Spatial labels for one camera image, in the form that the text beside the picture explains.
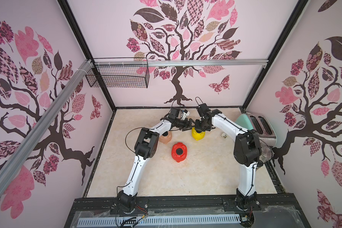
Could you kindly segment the yellow piggy bank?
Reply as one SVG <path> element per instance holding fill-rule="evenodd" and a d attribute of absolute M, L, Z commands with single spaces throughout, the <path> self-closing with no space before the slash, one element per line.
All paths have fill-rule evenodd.
<path fill-rule="evenodd" d="M 199 141 L 205 137 L 205 132 L 201 131 L 198 132 L 194 127 L 192 128 L 192 137 L 196 140 Z"/>

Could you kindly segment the red piggy bank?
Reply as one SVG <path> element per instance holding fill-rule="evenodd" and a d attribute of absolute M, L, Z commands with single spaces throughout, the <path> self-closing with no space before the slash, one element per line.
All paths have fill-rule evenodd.
<path fill-rule="evenodd" d="M 187 151 L 187 146 L 182 142 L 178 142 L 172 147 L 172 158 L 176 162 L 182 162 L 187 158 Z"/>

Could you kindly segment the black plug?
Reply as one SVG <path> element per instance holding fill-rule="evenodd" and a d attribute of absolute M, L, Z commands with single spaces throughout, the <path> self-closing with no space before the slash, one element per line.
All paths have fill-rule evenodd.
<path fill-rule="evenodd" d="M 176 154 L 177 154 L 178 156 L 183 155 L 183 149 L 181 149 L 181 148 L 176 149 Z"/>

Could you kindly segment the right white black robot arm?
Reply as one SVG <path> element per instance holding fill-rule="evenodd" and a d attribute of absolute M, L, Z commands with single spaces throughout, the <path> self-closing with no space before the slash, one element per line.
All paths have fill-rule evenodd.
<path fill-rule="evenodd" d="M 256 171 L 264 164 L 260 159 L 262 148 L 257 131 L 238 125 L 220 110 L 209 109 L 205 103 L 198 105 L 197 111 L 200 120 L 196 121 L 196 131 L 210 131 L 218 128 L 234 141 L 233 155 L 240 165 L 235 204 L 240 210 L 246 211 L 252 203 L 257 201 Z"/>

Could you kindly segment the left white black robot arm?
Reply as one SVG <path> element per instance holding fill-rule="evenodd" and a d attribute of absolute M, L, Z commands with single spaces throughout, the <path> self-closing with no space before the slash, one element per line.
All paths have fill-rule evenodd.
<path fill-rule="evenodd" d="M 188 118 L 190 112 L 186 109 L 172 107 L 170 111 L 160 119 L 160 122 L 151 128 L 141 127 L 134 146 L 135 159 L 126 184 L 121 186 L 117 193 L 120 209 L 125 213 L 131 213 L 136 206 L 136 197 L 144 169 L 150 159 L 155 155 L 159 138 L 173 128 L 178 130 L 192 129 L 192 120 Z"/>

